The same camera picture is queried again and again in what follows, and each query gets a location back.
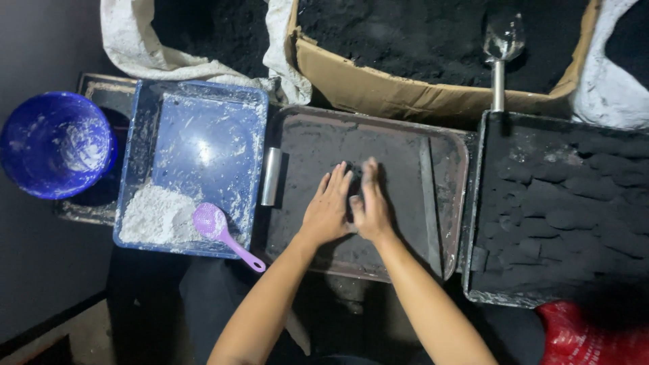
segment metal handle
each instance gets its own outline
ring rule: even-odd
[[[495,60],[491,70],[491,88],[493,89],[492,112],[505,111],[505,61]]]
[[[281,165],[282,150],[275,147],[269,148],[266,154],[266,175],[263,178],[262,205],[264,206],[275,205]]]

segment floor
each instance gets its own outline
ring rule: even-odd
[[[194,363],[178,292],[190,260],[183,255],[115,247],[108,280],[108,308],[117,364]],[[496,339],[498,331],[485,320],[484,309],[464,299],[459,275],[451,278],[446,287],[483,336]],[[310,333],[314,353],[363,355],[384,365],[403,365],[422,349],[389,284],[308,273],[293,308]],[[509,308],[503,310],[507,311],[506,321],[512,312]],[[523,311],[534,316],[531,311]],[[526,348],[522,357],[540,357],[540,331],[540,338],[528,337],[535,345]],[[496,342],[495,351],[503,352],[502,343]],[[519,361],[521,365],[537,362]],[[506,363],[516,362],[510,359]]]

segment purple ladle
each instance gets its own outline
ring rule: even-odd
[[[228,223],[225,214],[214,204],[203,203],[196,208],[192,216],[194,227],[204,237],[211,240],[221,241],[228,245],[239,255],[254,271],[263,273],[266,271],[266,264],[241,247],[228,232]]]

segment metal scoop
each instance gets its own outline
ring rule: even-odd
[[[214,204],[203,203],[196,208],[193,214],[194,227],[204,237],[211,240],[221,241],[228,245],[239,255],[254,271],[263,273],[266,264],[241,247],[228,232],[228,223],[225,214]]]
[[[505,111],[505,62],[518,57],[525,48],[525,31],[520,12],[507,5],[492,5],[483,22],[487,63],[491,64],[491,111]]]

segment person's right hand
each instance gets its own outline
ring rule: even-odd
[[[378,184],[378,164],[374,157],[363,162],[363,179],[361,181],[365,204],[354,195],[349,198],[349,205],[354,215],[354,225],[358,233],[374,244],[395,238],[395,232],[390,223],[387,202]]]

